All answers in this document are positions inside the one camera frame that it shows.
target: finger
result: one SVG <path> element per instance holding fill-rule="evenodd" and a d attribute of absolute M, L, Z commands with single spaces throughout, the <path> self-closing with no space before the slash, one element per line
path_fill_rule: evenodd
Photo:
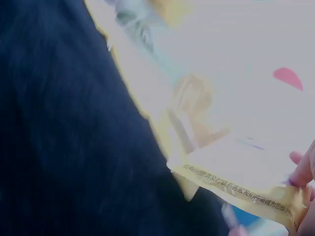
<path fill-rule="evenodd" d="M 315 202 L 311 203 L 310 209 L 302 221 L 296 236 L 313 236 L 315 235 Z"/>
<path fill-rule="evenodd" d="M 293 151 L 290 153 L 289 157 L 290 157 L 291 161 L 293 161 L 293 163 L 297 165 L 297 164 L 299 164 L 299 162 L 303 158 L 303 154 L 298 152 L 298 151 Z"/>
<path fill-rule="evenodd" d="M 313 201 L 314 198 L 315 198 L 315 188 L 311 187 L 311 198 L 310 198 L 310 200 Z"/>
<path fill-rule="evenodd" d="M 243 226 L 234 228 L 228 233 L 228 236 L 249 236 Z"/>
<path fill-rule="evenodd" d="M 292 185 L 296 187 L 305 187 L 309 182 L 313 180 L 310 156 L 313 152 L 314 145 L 315 140 L 313 141 L 306 154 L 299 161 L 299 164 L 295 168 L 294 172 L 289 177 L 289 181 L 292 183 Z"/>
<path fill-rule="evenodd" d="M 299 164 L 299 162 L 301 161 L 302 157 L 303 157 L 303 154 L 298 152 L 298 151 L 293 151 L 290 153 L 289 155 L 291 161 L 294 163 L 294 164 Z M 311 197 L 310 197 L 310 200 L 313 201 L 315 198 L 315 188 L 314 187 L 311 187 Z"/>

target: pink dot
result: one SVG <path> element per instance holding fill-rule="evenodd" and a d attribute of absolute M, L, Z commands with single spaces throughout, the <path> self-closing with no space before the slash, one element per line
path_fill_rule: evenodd
<path fill-rule="evenodd" d="M 299 77 L 289 68 L 279 68 L 274 71 L 274 78 L 287 83 L 296 89 L 303 91 L 303 85 Z"/>

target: packet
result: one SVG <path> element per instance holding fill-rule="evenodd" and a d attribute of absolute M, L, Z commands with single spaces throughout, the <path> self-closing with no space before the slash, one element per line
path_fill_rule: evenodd
<path fill-rule="evenodd" d="M 225 161 L 228 153 L 224 155 L 224 150 L 231 150 L 233 156 L 237 153 L 233 148 L 238 147 L 238 136 L 235 138 L 230 127 L 217 131 L 210 124 L 213 91 L 209 81 L 187 74 L 173 91 L 167 76 L 155 63 L 145 60 L 126 37 L 115 21 L 113 9 L 102 0 L 85 0 L 85 4 L 96 28 L 107 38 L 127 89 L 141 115 L 148 119 L 186 199 L 190 200 L 201 186 L 244 211 L 283 224 L 295 235 L 309 208 L 309 189 L 273 186 L 254 175 L 248 178 L 248 173 L 240 170 L 257 165 L 253 159 L 248 158 L 248 163 L 241 165 L 233 158 Z M 215 158 L 208 162 L 211 155 Z M 227 166 L 239 170 L 231 171 Z"/>

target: plastic wrapper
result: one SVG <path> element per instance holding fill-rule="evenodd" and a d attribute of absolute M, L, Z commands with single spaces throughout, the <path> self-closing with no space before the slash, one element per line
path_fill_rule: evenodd
<path fill-rule="evenodd" d="M 185 71 L 175 88 L 170 86 L 165 71 L 126 36 L 124 19 L 135 23 L 137 16 L 123 14 L 117 22 L 115 10 L 102 0 L 85 3 L 187 200 L 201 186 L 244 211 L 283 224 L 294 235 L 309 208 L 309 189 L 275 186 L 277 180 L 266 178 L 266 173 L 272 173 L 270 166 L 252 158 L 260 156 L 259 146 L 229 126 L 212 126 L 208 115 L 214 92 L 208 79 Z M 154 55 L 155 46 L 143 24 L 133 26 L 138 27 L 140 43 Z"/>

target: black hair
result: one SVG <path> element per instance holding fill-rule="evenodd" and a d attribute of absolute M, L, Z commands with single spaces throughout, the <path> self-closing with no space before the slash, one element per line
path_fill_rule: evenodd
<path fill-rule="evenodd" d="M 0 2 L 0 235 L 227 235 L 165 163 L 82 0 Z"/>

